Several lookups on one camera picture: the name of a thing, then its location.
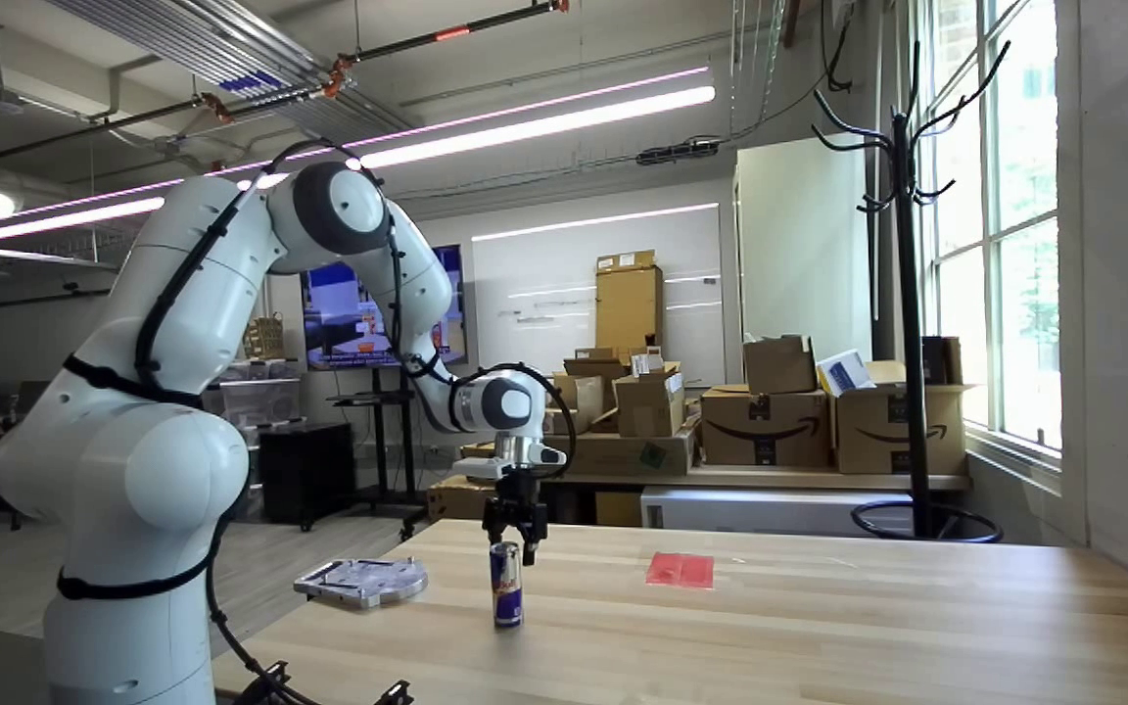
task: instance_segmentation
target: window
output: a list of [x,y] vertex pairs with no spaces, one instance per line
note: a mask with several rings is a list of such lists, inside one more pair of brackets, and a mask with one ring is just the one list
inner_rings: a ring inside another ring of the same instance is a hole
[[921,0],[930,107],[971,93],[1012,45],[995,86],[959,123],[921,142],[930,329],[965,340],[968,423],[1035,456],[1061,452],[1058,340],[1058,28],[1054,0]]

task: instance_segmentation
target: robotic arm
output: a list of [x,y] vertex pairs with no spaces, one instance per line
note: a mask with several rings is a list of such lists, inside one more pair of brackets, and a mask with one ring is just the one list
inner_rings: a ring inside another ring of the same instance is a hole
[[524,541],[524,564],[532,564],[548,532],[536,479],[565,469],[565,456],[542,438],[548,383],[523,366],[475,377],[446,374],[430,329],[456,299],[452,278],[413,214],[384,201],[366,171],[310,166],[268,203],[287,250],[293,250],[279,268],[310,268],[307,250],[320,247],[343,255],[371,300],[387,311],[387,337],[429,418],[452,436],[493,436],[493,458],[468,462],[468,475],[471,483],[493,483],[481,520],[492,543],[514,525]]
[[430,327],[452,278],[371,178],[310,166],[268,201],[185,180],[143,227],[93,333],[0,438],[0,492],[66,529],[42,620],[52,700],[213,705],[207,595],[220,520],[249,485],[242,436],[200,393],[236,360],[272,268],[349,260],[381,306],[429,414],[498,438],[492,541],[546,538],[536,479],[565,466],[542,441],[546,383],[531,367],[452,377]]

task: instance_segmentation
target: desk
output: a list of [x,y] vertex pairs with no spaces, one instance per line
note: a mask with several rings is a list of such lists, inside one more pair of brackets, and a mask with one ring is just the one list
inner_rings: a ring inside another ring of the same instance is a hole
[[[655,554],[713,558],[716,582],[646,589]],[[429,564],[417,602],[304,602],[253,654],[326,705],[395,678],[422,705],[1128,705],[1128,569],[1083,547],[553,525],[519,632],[492,626],[478,520],[391,558]],[[224,654],[215,680],[253,678]]]

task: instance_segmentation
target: whiteboard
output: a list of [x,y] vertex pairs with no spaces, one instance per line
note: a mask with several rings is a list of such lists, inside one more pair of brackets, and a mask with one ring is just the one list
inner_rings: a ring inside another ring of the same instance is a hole
[[589,210],[471,234],[471,337],[478,366],[524,360],[562,374],[575,350],[595,350],[595,260],[655,250],[668,278],[668,355],[686,383],[725,380],[716,201]]

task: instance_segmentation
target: coat rack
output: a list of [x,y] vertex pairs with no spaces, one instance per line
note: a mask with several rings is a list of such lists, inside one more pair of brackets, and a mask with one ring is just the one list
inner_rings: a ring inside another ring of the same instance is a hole
[[[823,90],[813,90],[823,115],[832,119],[836,129],[841,129],[856,142],[832,142],[821,125],[813,132],[832,148],[832,154],[881,154],[888,166],[888,192],[881,201],[866,197],[860,209],[866,214],[888,210],[896,225],[896,268],[903,268],[903,313],[907,313],[907,414],[909,414],[909,485],[913,485],[913,538],[931,541],[931,538],[952,538],[965,520],[985,525],[981,541],[1001,541],[1001,529],[985,516],[959,515],[931,507],[930,498],[930,458],[924,458],[924,350],[921,350],[921,278],[917,278],[917,231],[913,231],[913,203],[924,209],[930,201],[943,197],[956,180],[943,188],[924,192],[917,184],[917,144],[924,136],[935,136],[956,125],[956,119],[981,101],[981,93],[995,81],[1001,64],[1007,59],[1012,45],[1001,47],[995,64],[988,67],[985,81],[965,93],[952,111],[931,115],[924,123],[913,119],[917,111],[917,73],[921,73],[921,45],[913,47],[913,86],[907,111],[888,115],[888,132],[852,125],[836,115],[836,107],[823,97]],[[907,509],[896,507],[866,507],[856,515],[856,520],[879,538],[903,538],[888,529],[879,529],[866,520],[866,515],[879,509]]]

